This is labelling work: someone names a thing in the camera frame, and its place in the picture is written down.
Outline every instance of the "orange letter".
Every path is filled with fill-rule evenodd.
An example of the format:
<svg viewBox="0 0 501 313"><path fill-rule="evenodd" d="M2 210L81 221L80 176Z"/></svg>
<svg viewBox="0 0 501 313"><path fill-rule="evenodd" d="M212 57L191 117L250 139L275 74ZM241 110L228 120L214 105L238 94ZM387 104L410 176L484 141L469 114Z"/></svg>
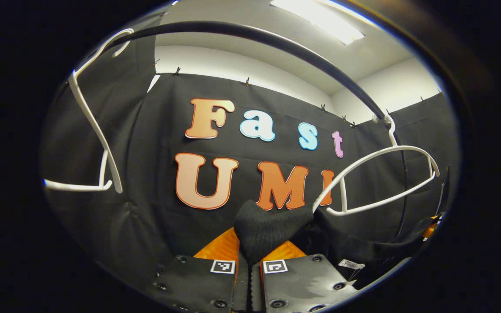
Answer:
<svg viewBox="0 0 501 313"><path fill-rule="evenodd" d="M324 191L328 185L332 182L334 179L334 173L330 170L323 170L322 171L322 178L324 178L324 187L322 187L322 191ZM321 206L328 206L332 204L332 191L328 192L328 194L322 199L322 202L320 202Z"/></svg>
<svg viewBox="0 0 501 313"><path fill-rule="evenodd" d="M212 164L217 167L216 191L213 196L201 196L197 191L198 169L206 163L206 159L197 154L178 153L175 161L179 164L175 192L179 200L187 206L197 209L212 210L223 206L229 199L231 176L239 167L233 159L217 158Z"/></svg>
<svg viewBox="0 0 501 313"><path fill-rule="evenodd" d="M308 175L306 167L295 166L287 181L284 181L284 176L277 163L260 162L258 169L262 172L262 189L260 199L256 202L258 206L266 211L271 210L274 207L270 201L271 194L274 195L278 209L284 206L290 194L291 198L286 205L289 210L304 206L304 179Z"/></svg>
<svg viewBox="0 0 501 313"><path fill-rule="evenodd" d="M193 99L193 125L185 131L188 138L211 139L217 136L217 130L212 128L212 121L217 127L225 124L225 111L235 111L235 105L229 100Z"/></svg>

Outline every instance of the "ceiling light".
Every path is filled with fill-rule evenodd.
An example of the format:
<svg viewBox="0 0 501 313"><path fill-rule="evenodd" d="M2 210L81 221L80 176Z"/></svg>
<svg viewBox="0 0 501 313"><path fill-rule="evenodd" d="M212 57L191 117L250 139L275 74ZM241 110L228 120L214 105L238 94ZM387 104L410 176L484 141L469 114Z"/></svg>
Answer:
<svg viewBox="0 0 501 313"><path fill-rule="evenodd" d="M340 10L341 12L345 12L346 14L349 14L350 16L353 16L354 18L356 18L357 20L360 20L361 22L365 23L365 24L368 24L369 26L372 26L372 27L377 27L376 24L372 23L371 20L367 19L366 17L342 6L341 4L339 3L336 3L334 1L331 1L331 0L316 0L316 2L320 2L321 4L325 4L326 6L331 6L332 8L336 8L338 10Z"/></svg>
<svg viewBox="0 0 501 313"><path fill-rule="evenodd" d="M334 12L312 0L273 0L270 5L291 12L325 30L344 44L363 38L358 29L342 20Z"/></svg>

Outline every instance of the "label tag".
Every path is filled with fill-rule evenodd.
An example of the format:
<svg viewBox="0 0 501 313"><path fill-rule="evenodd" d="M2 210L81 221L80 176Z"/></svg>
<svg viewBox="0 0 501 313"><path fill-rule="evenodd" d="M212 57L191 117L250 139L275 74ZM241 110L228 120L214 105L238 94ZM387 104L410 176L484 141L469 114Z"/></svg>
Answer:
<svg viewBox="0 0 501 313"><path fill-rule="evenodd" d="M359 270L365 266L364 264L351 262L351 261L346 260L346 259L341 260L341 262L338 265L343 266L343 267L348 267L349 269L352 269L352 270Z"/></svg>
<svg viewBox="0 0 501 313"><path fill-rule="evenodd" d="M212 273L235 274L235 261L214 260Z"/></svg>
<svg viewBox="0 0 501 313"><path fill-rule="evenodd" d="M284 260L263 261L264 274L287 272Z"/></svg>

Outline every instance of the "black fabric backdrop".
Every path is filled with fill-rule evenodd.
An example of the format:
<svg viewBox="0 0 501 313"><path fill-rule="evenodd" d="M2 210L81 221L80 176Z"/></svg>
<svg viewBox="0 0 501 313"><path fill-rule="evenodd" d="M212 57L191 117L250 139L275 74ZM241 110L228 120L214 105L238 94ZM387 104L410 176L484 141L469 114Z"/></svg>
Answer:
<svg viewBox="0 0 501 313"><path fill-rule="evenodd" d="M237 210L246 200L258 201L262 161L280 165L286 179L294 166L304 166L304 200L312 203L322 191L323 170L337 175L352 162L389 147L387 129L372 121L350 128L340 117L323 113L304 101L243 82L200 75L161 75L151 91L154 75L152 37L131 42L117 58L108 51L78 79L85 99L114 154L124 192L76 193L47 190L54 212L72 236L110 272L127 283L143 288L160 263L175 254L193 255L233 226ZM226 113L214 139L189 139L195 98L230 100L235 111ZM276 138L266 142L243 136L239 125L247 110L261 110L273 119ZM433 216L445 169L452 164L451 198L461 156L454 115L443 94L392 113L396 133L404 145L425 149L438 163L439 178L407 197L403 229ZM302 149L297 127L306 122L318 130L318 148ZM344 157L334 152L331 135L339 131ZM48 112L40 150L42 178L63 183L96 185L103 149L70 89L66 89ZM175 194L177 153L206 158L200 168L197 190L204 196L215 192L217 169L214 158L239 162L233 172L231 194L224 206L199 210L186 206ZM409 187L427 178L426 158L406 153ZM111 179L109 169L106 180ZM346 177L348 205L362 206L404 190L401 153L368 161ZM332 190L332 208L341 207L339 188ZM328 216L332 227L365 240L394 238L403 210L403 199L350 216ZM269 211L277 214L276 208Z"/></svg>

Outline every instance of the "white clothes hanger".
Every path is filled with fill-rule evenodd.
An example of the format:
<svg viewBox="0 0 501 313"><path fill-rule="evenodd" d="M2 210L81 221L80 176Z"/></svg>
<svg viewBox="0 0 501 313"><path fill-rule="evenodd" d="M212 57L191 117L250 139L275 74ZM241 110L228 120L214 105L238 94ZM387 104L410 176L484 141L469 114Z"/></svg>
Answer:
<svg viewBox="0 0 501 313"><path fill-rule="evenodd" d="M351 164L346 169L341 171L340 174L338 174L336 176L336 178L334 178L334 180L328 185L328 187L326 187L326 189L314 201L314 204L312 206L313 213L316 211L316 209L320 205L320 202L322 202L322 199L324 199L324 197L328 194L328 192L330 192L330 190L332 190L334 188L334 186L336 186L336 184L338 184L338 183L340 183L340 189L341 189L341 211L336 211L336 210L333 210L332 208L326 209L326 212L328 212L329 214L331 214L333 216L344 216L344 215L354 214L354 213L362 212L364 210L369 210L372 208L376 208L378 206L382 206L384 204L387 204L389 202L392 202L394 200L398 200L399 198L407 196L408 194L414 192L415 190L418 190L422 186L425 186L427 183L429 183L431 180L433 180L435 176L440 176L440 170L438 169L438 165L436 164L434 158L428 152L426 152L425 150L418 148L418 147L397 144L395 137L394 137L395 122L387 114L384 117L385 117L385 120L389 121L390 125L391 125L390 130L388 131L388 134L390 136L390 141L391 141L392 146L389 148L384 148L382 150L378 150L376 152L370 153L370 154L356 160L353 164ZM385 200L380 200L378 202L374 202L374 203L368 204L366 206L360 206L358 208L348 209L347 208L347 192L346 192L345 180L344 180L345 176L348 175L352 170L354 170L355 168L357 168L358 166L360 166L364 162L367 162L370 159L376 158L377 156L382 155L382 154L386 154L386 153L393 152L393 151L400 151L400 150L412 150L412 151L417 151L417 152L420 152L420 153L426 155L426 159L428 160L429 178L427 180L423 181L422 183L418 184L417 186L414 186L414 187L410 188L409 190L406 190L405 192L402 192L398 195L391 196L390 198L387 198Z"/></svg>
<svg viewBox="0 0 501 313"><path fill-rule="evenodd" d="M119 171L117 170L117 165L115 164L113 154L111 154L111 149L109 147L109 144L107 144L107 140L104 137L104 134L102 133L102 130L98 125L98 122L96 121L94 115L92 115L92 112L90 111L90 108L88 107L86 100L84 99L84 96L82 95L82 92L78 87L77 78L89 65L92 64L92 62L94 62L100 56L100 54L102 53L102 51L104 50L104 48L107 46L108 43L110 43L115 38L121 36L122 34L131 34L133 32L134 30L132 28L127 28L111 36L106 42L102 44L102 46L96 51L96 53L94 53L94 55L78 69L78 71L73 70L73 72L68 78L69 86L71 87L71 91L73 92L73 95L78 105L80 106L82 113L84 113L84 115L90 122L90 125L92 125L92 129L94 129L96 135L100 139L102 147L104 147L104 153L102 155L102 162L100 165L100 181L98 186L64 184L64 183L53 182L51 180L44 180L44 184L47 188L50 188L52 190L64 190L64 191L75 191L75 192L106 191L110 188L110 186L113 183L115 183L115 191L117 191L117 193L123 192L123 186L121 185L121 178L119 177ZM121 47L111 55L111 57L114 58L119 56L119 54L121 54L121 52L123 52L123 50L127 48L127 45L129 45L129 43L130 41L123 43ZM104 174L108 157L109 157L108 164L110 166L111 178L113 182L111 180L108 180L107 183L104 185Z"/></svg>

